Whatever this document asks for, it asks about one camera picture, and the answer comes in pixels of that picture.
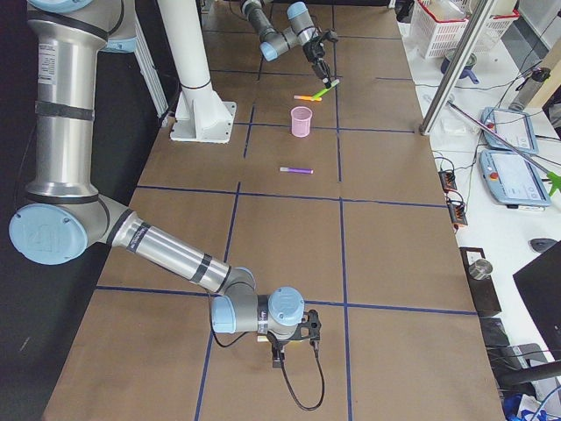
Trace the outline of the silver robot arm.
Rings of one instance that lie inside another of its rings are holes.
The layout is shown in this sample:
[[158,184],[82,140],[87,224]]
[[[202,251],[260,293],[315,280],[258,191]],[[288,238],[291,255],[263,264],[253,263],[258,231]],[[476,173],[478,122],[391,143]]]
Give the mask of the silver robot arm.
[[337,43],[337,34],[333,30],[322,31],[315,25],[307,5],[302,1],[288,6],[289,27],[277,30],[263,11],[264,4],[266,1],[241,1],[240,11],[259,36],[259,49],[266,61],[274,61],[299,46],[324,87],[333,87],[330,66],[324,59],[324,42]]
[[287,343],[311,316],[302,295],[282,287],[259,295],[251,272],[148,224],[101,195],[90,180],[97,56],[136,45],[132,1],[31,1],[27,21],[39,40],[36,175],[29,203],[10,222],[11,242],[28,260],[59,265],[89,246],[122,247],[214,294],[212,330],[268,339],[282,367]]

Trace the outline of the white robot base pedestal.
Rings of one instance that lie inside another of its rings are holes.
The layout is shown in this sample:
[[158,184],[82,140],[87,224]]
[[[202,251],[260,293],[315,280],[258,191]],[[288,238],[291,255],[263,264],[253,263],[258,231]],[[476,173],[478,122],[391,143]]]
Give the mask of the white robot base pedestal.
[[161,0],[158,6],[181,84],[170,138],[227,143],[237,105],[213,89],[195,2]]

